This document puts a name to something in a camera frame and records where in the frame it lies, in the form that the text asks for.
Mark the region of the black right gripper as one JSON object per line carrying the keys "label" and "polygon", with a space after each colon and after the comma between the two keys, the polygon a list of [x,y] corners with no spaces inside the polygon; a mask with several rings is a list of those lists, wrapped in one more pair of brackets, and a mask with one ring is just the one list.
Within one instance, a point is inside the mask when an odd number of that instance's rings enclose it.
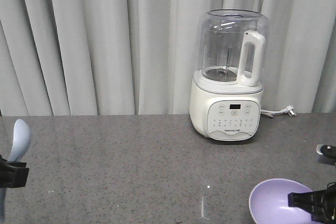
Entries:
{"label": "black right gripper", "polygon": [[335,222],[335,182],[327,184],[324,190],[289,193],[288,206],[310,213],[312,221]]}

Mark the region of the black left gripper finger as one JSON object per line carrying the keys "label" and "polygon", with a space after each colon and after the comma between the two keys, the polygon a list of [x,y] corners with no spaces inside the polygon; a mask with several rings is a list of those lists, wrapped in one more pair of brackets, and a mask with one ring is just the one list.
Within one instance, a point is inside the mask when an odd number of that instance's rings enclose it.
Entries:
{"label": "black left gripper finger", "polygon": [[24,162],[11,162],[1,157],[1,188],[25,187],[29,168]]}

